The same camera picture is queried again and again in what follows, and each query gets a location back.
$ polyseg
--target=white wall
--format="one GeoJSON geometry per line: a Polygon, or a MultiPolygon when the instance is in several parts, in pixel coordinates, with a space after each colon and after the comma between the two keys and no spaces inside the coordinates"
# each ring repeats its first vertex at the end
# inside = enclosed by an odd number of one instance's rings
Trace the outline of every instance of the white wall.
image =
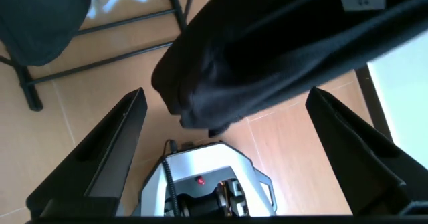
{"type": "Polygon", "coordinates": [[[394,143],[428,169],[428,31],[368,67],[394,143]]]}

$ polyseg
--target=black fabric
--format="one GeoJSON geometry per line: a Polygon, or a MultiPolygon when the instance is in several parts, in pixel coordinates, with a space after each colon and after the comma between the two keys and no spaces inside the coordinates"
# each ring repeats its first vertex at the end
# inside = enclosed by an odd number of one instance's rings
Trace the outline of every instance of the black fabric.
{"type": "Polygon", "coordinates": [[[345,12],[341,0],[210,0],[152,75],[185,128],[223,129],[428,29],[428,0],[345,12]]]}
{"type": "Polygon", "coordinates": [[[58,57],[83,23],[91,0],[0,0],[0,40],[23,66],[58,57]]]}
{"type": "Polygon", "coordinates": [[[426,168],[330,93],[306,108],[354,215],[428,214],[426,168]]]}

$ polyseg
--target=black metal frame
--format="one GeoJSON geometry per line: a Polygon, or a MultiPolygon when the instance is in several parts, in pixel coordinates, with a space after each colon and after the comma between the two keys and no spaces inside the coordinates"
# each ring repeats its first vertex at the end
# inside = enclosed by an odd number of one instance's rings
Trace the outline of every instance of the black metal frame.
{"type": "MultiPolygon", "coordinates": [[[[184,31],[184,29],[187,26],[186,18],[187,18],[187,15],[189,14],[189,9],[190,9],[190,6],[191,6],[193,0],[187,0],[184,12],[181,9],[179,0],[169,0],[169,1],[171,2],[172,9],[167,9],[167,10],[159,11],[156,13],[150,13],[147,15],[139,16],[139,17],[133,17],[131,19],[117,21],[114,23],[108,23],[105,25],[97,26],[97,27],[91,27],[88,29],[83,29],[83,30],[80,30],[79,32],[77,32],[76,36],[80,36],[80,35],[87,34],[87,33],[94,33],[96,31],[109,29],[112,27],[118,27],[121,25],[125,25],[127,23],[133,23],[135,21],[142,21],[145,19],[150,19],[152,17],[158,17],[158,16],[170,14],[170,13],[174,13],[175,19],[177,20],[177,23],[179,24],[180,31],[184,31]]],[[[112,63],[112,62],[115,62],[118,60],[123,60],[125,58],[136,56],[138,54],[146,53],[146,52],[153,51],[156,49],[160,49],[163,47],[169,47],[171,44],[172,44],[172,42],[170,41],[170,42],[154,45],[152,47],[146,47],[144,49],[132,51],[130,53],[125,53],[125,54],[122,54],[122,55],[119,55],[116,57],[108,58],[105,60],[100,60],[100,61],[97,61],[97,62],[94,62],[91,64],[72,68],[69,70],[64,70],[64,71],[61,71],[61,72],[58,72],[55,74],[50,74],[48,76],[44,76],[44,77],[40,77],[40,78],[36,78],[36,79],[31,77],[31,74],[29,73],[27,66],[19,65],[14,59],[9,60],[5,57],[0,56],[0,62],[3,62],[7,65],[10,65],[15,69],[16,74],[17,74],[18,79],[19,79],[19,84],[21,85],[21,87],[23,89],[23,92],[24,92],[25,98],[27,99],[27,103],[28,103],[29,108],[33,111],[40,111],[43,109],[43,104],[41,103],[39,94],[37,93],[37,90],[35,89],[36,84],[46,82],[49,80],[53,80],[56,78],[64,77],[64,76],[67,76],[70,74],[75,74],[75,73],[78,73],[78,72],[81,72],[84,70],[89,70],[91,68],[102,66],[104,64],[109,64],[109,63],[112,63]]]]}

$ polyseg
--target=dark garment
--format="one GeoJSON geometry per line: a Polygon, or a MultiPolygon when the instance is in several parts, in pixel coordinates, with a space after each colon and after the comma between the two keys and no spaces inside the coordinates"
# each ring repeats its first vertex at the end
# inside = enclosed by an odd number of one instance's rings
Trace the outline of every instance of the dark garment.
{"type": "Polygon", "coordinates": [[[354,215],[428,213],[426,168],[332,94],[313,88],[306,108],[354,215]]]}
{"type": "Polygon", "coordinates": [[[0,0],[0,40],[23,66],[58,57],[83,23],[91,0],[0,0]]]}
{"type": "Polygon", "coordinates": [[[352,12],[341,0],[210,0],[152,85],[183,127],[225,129],[411,39],[428,29],[427,13],[428,0],[352,12]]]}

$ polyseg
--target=red button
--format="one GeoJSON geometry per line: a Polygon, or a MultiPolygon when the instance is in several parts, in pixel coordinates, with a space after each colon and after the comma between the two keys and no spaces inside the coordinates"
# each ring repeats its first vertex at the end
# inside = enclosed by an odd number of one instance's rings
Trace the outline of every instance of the red button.
{"type": "Polygon", "coordinates": [[[196,182],[200,185],[205,185],[205,180],[203,179],[202,176],[197,176],[196,177],[196,182]]]}

